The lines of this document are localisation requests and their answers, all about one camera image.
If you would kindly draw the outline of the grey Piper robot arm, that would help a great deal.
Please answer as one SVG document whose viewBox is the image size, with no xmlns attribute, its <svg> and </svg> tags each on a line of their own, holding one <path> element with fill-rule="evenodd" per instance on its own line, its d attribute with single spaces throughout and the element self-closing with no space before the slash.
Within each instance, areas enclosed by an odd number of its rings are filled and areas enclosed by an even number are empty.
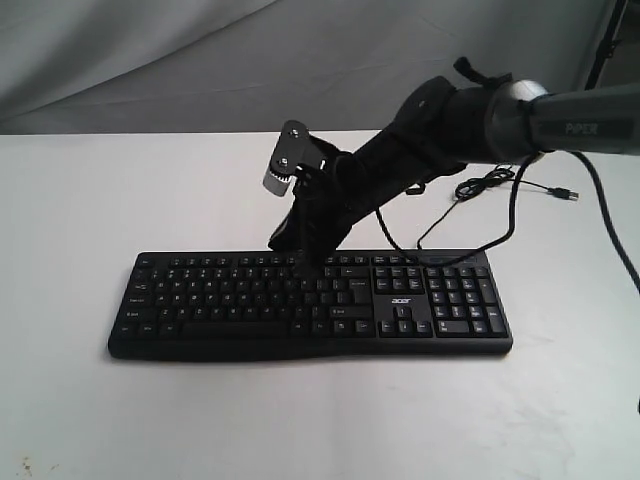
<svg viewBox="0 0 640 480">
<path fill-rule="evenodd" d="M 469 87 L 442 76 L 424 82 L 352 152 L 287 121 L 263 184 L 276 196 L 292 192 L 294 201 L 270 236 L 270 249 L 318 265 L 382 205 L 470 164 L 526 168 L 554 151 L 580 157 L 639 151 L 637 85 L 551 93 L 509 74 L 485 76 L 465 58 L 454 67 Z"/>
</svg>

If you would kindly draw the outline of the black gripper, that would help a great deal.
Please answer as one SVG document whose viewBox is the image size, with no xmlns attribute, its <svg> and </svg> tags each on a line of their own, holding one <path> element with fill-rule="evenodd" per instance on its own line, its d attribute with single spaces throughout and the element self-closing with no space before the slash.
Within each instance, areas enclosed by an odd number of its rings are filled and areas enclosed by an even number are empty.
<svg viewBox="0 0 640 480">
<path fill-rule="evenodd" d="M 419 135 L 384 129 L 354 151 L 324 141 L 328 159 L 320 169 L 303 166 L 291 180 L 293 203 L 268 240 L 270 250 L 296 254 L 303 277 L 321 273 L 356 223 L 425 180 Z"/>
</svg>

